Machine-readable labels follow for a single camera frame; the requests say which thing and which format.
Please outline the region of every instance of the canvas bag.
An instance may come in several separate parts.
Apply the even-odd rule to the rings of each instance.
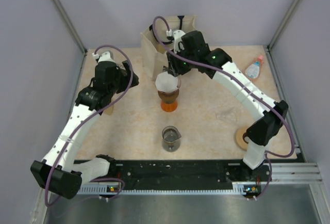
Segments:
[[[185,33],[196,30],[195,29],[196,15],[185,16],[170,16],[165,17],[170,29],[181,29]],[[170,48],[173,49],[173,42],[166,38],[166,25],[162,20],[156,21],[157,34],[162,41]],[[166,50],[156,40],[152,25],[149,26],[144,32],[141,33],[141,48],[142,48],[142,63],[146,74],[151,80],[156,80],[158,74],[163,72],[163,67],[168,67],[168,60]]]

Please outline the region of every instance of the black bag strap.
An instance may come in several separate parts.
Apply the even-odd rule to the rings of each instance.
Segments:
[[[178,17],[179,20],[180,20],[180,26],[179,26],[179,29],[182,29],[182,25],[183,25],[184,17],[185,17],[185,16],[184,16],[184,15],[181,15],[181,16],[177,16],[177,17]],[[159,43],[159,41],[157,40],[157,38],[156,38],[156,36],[155,36],[154,30],[153,30],[153,25],[150,25],[150,26],[149,26],[149,30],[152,31],[155,40]],[[163,41],[162,41],[162,43],[165,44],[165,45],[169,45],[169,44],[173,43],[173,41],[167,41],[167,42],[163,42]]]

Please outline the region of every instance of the white wall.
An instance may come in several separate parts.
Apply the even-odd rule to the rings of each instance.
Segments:
[[[330,193],[330,1],[303,0],[274,48],[301,133]]]
[[[139,46],[156,15],[197,14],[213,45],[269,44],[292,0],[61,0],[86,47]]]
[[[30,172],[65,125],[82,55],[50,0],[0,0],[0,223],[28,223]]]

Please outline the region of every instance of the orange base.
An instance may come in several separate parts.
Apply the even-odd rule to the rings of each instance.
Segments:
[[[173,102],[172,104],[166,104],[163,101],[161,101],[160,107],[161,107],[162,110],[164,110],[166,112],[175,111],[176,108],[177,108],[177,101],[175,100],[175,102]]]

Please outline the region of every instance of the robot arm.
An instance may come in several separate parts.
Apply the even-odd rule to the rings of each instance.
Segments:
[[[90,127],[102,113],[88,120],[75,133],[72,139],[69,139],[69,136],[86,118],[109,105],[115,93],[120,93],[126,89],[132,72],[129,70],[126,61],[123,62],[125,68],[123,69],[112,58],[111,52],[105,52],[100,57],[97,56],[95,58],[98,62],[95,67],[95,77],[91,80],[89,86],[79,92],[72,114],[62,133],[42,161],[34,161],[31,165],[31,172],[38,184],[40,187],[45,188],[51,167],[54,165],[65,143],[69,142],[56,165],[49,186],[50,191],[67,199],[73,198],[81,185],[106,175],[109,170],[111,158],[105,155],[98,155],[85,163],[73,164]],[[134,74],[131,87],[138,84],[139,79]]]
[[[201,73],[206,73],[212,80],[225,86],[251,113],[255,123],[247,129],[244,140],[249,143],[243,162],[252,170],[257,168],[265,158],[266,147],[275,136],[283,123],[266,106],[257,102],[251,93],[262,99],[270,107],[274,108],[283,118],[286,117],[288,105],[285,101],[276,103],[272,98],[260,91],[251,81],[237,68],[232,58],[222,49],[210,51],[200,31],[192,31],[185,34],[182,30],[168,31],[174,39],[174,53],[192,60],[201,62],[221,69],[228,75],[234,76],[248,89],[248,92],[228,75],[216,70],[200,67],[178,60],[175,56],[167,53],[169,61],[168,73],[173,76],[183,75],[193,68]]]

